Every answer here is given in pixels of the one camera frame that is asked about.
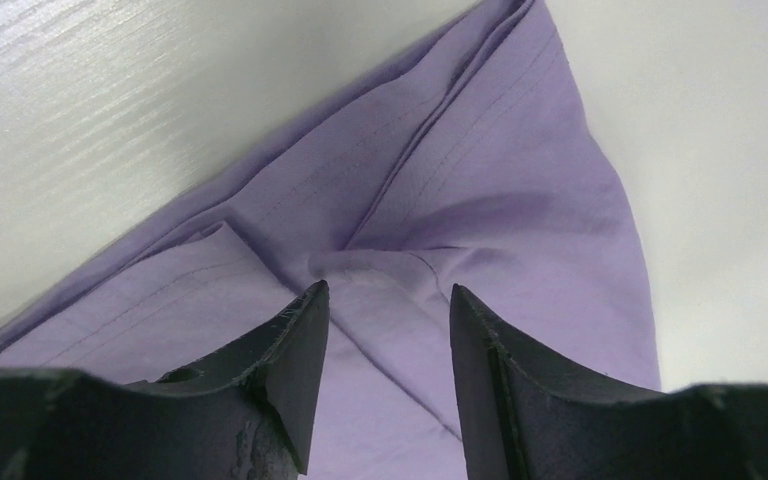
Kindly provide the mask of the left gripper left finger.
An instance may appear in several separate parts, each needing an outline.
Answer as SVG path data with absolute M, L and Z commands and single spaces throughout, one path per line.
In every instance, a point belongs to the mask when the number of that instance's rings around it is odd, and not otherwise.
M 295 479 L 308 470 L 328 330 L 319 281 L 155 382 L 0 368 L 0 479 Z

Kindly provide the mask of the lavender t shirt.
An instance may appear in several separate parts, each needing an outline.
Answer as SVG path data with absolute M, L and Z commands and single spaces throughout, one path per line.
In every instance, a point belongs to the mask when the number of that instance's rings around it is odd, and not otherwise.
M 648 276 L 542 1 L 485 1 L 161 208 L 0 329 L 0 367 L 154 380 L 329 286 L 312 479 L 462 479 L 454 285 L 660 385 Z

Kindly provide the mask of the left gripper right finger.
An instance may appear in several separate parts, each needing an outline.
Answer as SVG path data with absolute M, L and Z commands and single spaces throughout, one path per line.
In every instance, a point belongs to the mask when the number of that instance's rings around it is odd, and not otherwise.
M 459 285 L 450 343 L 471 479 L 768 479 L 768 384 L 637 387 L 554 351 Z

